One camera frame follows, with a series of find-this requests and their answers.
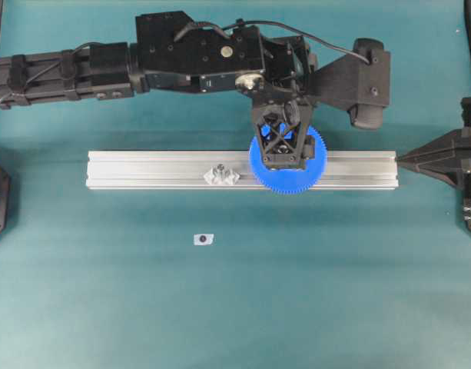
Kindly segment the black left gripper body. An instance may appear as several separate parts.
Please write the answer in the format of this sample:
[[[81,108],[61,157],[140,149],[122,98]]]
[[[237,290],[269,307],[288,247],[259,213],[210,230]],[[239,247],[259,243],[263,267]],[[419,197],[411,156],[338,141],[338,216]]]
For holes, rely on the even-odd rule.
[[[261,38],[264,70],[241,75],[236,89],[259,105],[284,104],[308,93],[310,74],[317,67],[316,55],[301,36]]]

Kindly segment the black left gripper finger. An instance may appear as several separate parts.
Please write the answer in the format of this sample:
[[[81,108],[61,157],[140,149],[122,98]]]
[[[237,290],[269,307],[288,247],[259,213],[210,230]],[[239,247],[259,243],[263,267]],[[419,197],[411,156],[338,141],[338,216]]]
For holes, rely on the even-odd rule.
[[[251,121],[265,168],[305,169],[312,158],[311,118],[312,104],[298,98],[252,107]]]

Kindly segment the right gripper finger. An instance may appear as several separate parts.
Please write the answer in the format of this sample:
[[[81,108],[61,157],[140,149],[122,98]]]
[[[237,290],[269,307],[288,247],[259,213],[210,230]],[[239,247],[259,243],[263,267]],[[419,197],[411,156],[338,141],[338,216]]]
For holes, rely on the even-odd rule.
[[[402,168],[445,182],[453,188],[463,188],[464,174],[455,168],[431,167],[402,162]]]
[[[430,143],[401,155],[398,164],[425,164],[435,158],[453,158],[471,149],[471,129],[455,129],[435,138]]]

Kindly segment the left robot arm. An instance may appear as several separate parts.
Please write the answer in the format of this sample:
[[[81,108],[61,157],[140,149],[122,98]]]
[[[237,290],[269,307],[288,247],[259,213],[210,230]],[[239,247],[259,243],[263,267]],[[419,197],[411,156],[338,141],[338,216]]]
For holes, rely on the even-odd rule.
[[[61,52],[0,58],[0,108],[153,90],[237,91],[252,101],[263,165],[304,169],[315,155],[308,95],[314,71],[301,37],[268,38],[253,22],[222,28],[184,12],[140,15],[134,43],[89,42]]]

